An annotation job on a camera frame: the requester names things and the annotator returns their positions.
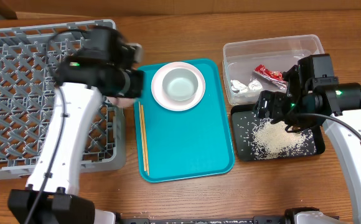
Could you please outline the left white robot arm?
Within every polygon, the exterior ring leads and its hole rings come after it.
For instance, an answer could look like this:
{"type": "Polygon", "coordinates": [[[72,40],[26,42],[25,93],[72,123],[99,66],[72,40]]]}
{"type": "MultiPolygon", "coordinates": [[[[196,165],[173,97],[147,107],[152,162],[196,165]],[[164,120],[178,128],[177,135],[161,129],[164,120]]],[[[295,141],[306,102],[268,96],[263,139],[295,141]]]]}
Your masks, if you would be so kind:
{"type": "Polygon", "coordinates": [[[143,49],[116,29],[96,26],[89,40],[51,70],[55,87],[52,117],[42,153],[22,190],[11,190],[7,206],[19,223],[118,223],[79,196],[82,155],[91,123],[104,97],[128,106],[143,91],[144,72],[135,65],[143,49]]]}

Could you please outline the small pink-white plate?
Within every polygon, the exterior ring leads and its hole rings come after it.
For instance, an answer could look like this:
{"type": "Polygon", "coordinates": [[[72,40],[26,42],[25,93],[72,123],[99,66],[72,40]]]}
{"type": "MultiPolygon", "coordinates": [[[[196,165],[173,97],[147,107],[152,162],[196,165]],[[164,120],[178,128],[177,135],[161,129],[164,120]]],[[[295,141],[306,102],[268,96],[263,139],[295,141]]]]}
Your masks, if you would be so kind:
{"type": "Polygon", "coordinates": [[[115,97],[108,97],[107,100],[112,104],[119,108],[127,108],[134,104],[136,101],[135,98],[115,98],[115,97]]]}

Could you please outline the grey-green bowl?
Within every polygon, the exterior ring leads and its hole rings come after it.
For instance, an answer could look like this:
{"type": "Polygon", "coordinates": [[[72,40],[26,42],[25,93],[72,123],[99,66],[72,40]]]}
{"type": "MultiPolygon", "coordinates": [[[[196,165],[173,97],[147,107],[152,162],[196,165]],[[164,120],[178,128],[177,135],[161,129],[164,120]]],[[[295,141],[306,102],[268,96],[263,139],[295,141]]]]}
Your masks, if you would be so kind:
{"type": "Polygon", "coordinates": [[[169,71],[162,81],[164,92],[174,101],[189,100],[195,95],[198,85],[194,73],[184,68],[169,71]]]}

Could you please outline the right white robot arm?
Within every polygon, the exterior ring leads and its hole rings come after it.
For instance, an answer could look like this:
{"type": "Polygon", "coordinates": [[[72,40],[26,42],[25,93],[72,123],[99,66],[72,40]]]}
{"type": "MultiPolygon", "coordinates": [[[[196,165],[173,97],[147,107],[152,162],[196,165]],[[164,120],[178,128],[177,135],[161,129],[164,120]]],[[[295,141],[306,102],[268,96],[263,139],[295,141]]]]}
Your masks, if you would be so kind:
{"type": "Polygon", "coordinates": [[[361,223],[361,85],[340,83],[329,54],[298,60],[282,78],[286,92],[262,91],[256,115],[284,122],[288,133],[324,129],[347,183],[354,223],[361,223]]]}

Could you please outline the large white plate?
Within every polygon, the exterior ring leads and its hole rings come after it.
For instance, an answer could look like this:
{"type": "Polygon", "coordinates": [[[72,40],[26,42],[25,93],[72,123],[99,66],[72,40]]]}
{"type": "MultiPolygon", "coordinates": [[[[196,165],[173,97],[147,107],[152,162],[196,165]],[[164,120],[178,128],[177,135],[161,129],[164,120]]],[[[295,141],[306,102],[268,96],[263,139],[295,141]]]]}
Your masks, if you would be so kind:
{"type": "Polygon", "coordinates": [[[186,62],[171,62],[161,67],[153,76],[151,82],[151,93],[155,101],[163,108],[171,111],[186,111],[196,106],[205,94],[205,78],[202,72],[195,66],[186,62]],[[162,87],[162,81],[165,75],[177,68],[188,69],[194,73],[198,80],[198,87],[195,95],[186,101],[174,101],[170,99],[162,87]]]}

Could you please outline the red snack wrapper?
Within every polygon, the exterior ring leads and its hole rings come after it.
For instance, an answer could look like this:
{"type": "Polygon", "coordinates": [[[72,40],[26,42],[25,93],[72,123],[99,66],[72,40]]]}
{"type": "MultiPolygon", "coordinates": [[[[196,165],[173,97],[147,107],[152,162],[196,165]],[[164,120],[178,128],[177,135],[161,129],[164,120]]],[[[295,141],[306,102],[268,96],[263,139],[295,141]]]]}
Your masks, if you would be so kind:
{"type": "Polygon", "coordinates": [[[277,71],[268,70],[264,65],[257,66],[254,70],[254,73],[261,76],[262,78],[268,80],[272,84],[276,85],[279,89],[287,89],[287,81],[283,80],[283,73],[277,71]]]}

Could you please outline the wooden chopstick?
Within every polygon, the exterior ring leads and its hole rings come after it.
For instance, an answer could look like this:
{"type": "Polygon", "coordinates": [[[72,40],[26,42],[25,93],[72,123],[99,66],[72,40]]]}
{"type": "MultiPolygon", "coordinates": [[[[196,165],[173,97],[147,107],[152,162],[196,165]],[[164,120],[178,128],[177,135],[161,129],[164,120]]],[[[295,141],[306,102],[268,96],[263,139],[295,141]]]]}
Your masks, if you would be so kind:
{"type": "Polygon", "coordinates": [[[142,152],[143,152],[143,166],[144,171],[147,172],[147,162],[146,162],[146,153],[145,153],[145,144],[144,144],[144,124],[143,124],[143,115],[142,115],[142,104],[138,102],[139,108],[139,125],[141,130],[141,144],[142,144],[142,152]]]}
{"type": "Polygon", "coordinates": [[[148,143],[147,143],[147,135],[146,135],[146,122],[145,122],[145,115],[144,115],[144,106],[141,105],[141,121],[142,121],[142,130],[143,130],[143,144],[144,144],[144,160],[146,163],[146,172],[147,175],[150,175],[149,170],[149,158],[148,158],[148,143]]]}

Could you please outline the white tissue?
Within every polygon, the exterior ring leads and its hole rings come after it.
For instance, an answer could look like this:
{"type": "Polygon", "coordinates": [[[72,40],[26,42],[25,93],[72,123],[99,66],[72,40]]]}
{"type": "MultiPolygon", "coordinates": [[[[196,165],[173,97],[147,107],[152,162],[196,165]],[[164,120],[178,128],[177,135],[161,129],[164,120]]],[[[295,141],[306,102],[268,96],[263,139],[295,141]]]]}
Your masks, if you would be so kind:
{"type": "Polygon", "coordinates": [[[247,85],[238,80],[231,80],[231,89],[235,93],[249,93],[261,91],[263,86],[257,79],[252,80],[247,85]]]}

